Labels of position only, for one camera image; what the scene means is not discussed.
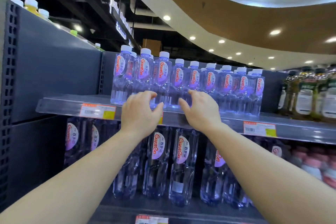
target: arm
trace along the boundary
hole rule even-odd
[[[147,91],[129,97],[118,133],[7,208],[0,223],[87,223],[128,155],[156,128],[163,105],[151,111],[155,96]]]
[[[335,223],[336,192],[221,122],[216,102],[190,91],[179,103],[191,126],[219,150],[254,205],[270,223]]]

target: recessed light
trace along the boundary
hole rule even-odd
[[[81,27],[80,25],[78,25],[78,24],[75,24],[73,27],[74,27],[74,29],[77,30],[78,32],[81,32],[81,31],[83,30],[82,27]]]
[[[333,42],[336,42],[336,36],[332,37],[332,38],[329,38],[328,40],[325,41],[325,43],[333,43]]]
[[[280,33],[281,33],[280,29],[275,29],[275,30],[271,31],[270,35],[278,35]]]

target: store shelf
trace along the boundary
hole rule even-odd
[[[254,207],[242,210],[233,209],[227,204],[209,207],[199,197],[193,197],[189,205],[180,208],[173,205],[167,196],[151,200],[140,192],[132,200],[120,201],[113,197],[111,189],[89,223],[129,224],[135,222],[138,214],[166,217],[169,218],[169,224],[267,223]]]
[[[84,103],[115,106],[114,119],[120,120],[121,118],[121,106],[111,105],[110,96],[105,95],[79,96],[66,94],[45,97],[39,100],[36,111],[40,113],[80,116],[82,104]],[[100,110],[97,109],[95,117],[99,117],[100,114]],[[262,113],[260,116],[224,113],[221,115],[221,119],[223,123],[229,125],[233,130],[241,134],[245,134],[244,121],[250,121],[274,124],[277,138],[336,144],[336,127],[332,124],[323,122],[292,120],[287,117],[269,113]],[[162,125],[178,128],[191,128],[183,113],[169,109],[166,109],[163,112]]]

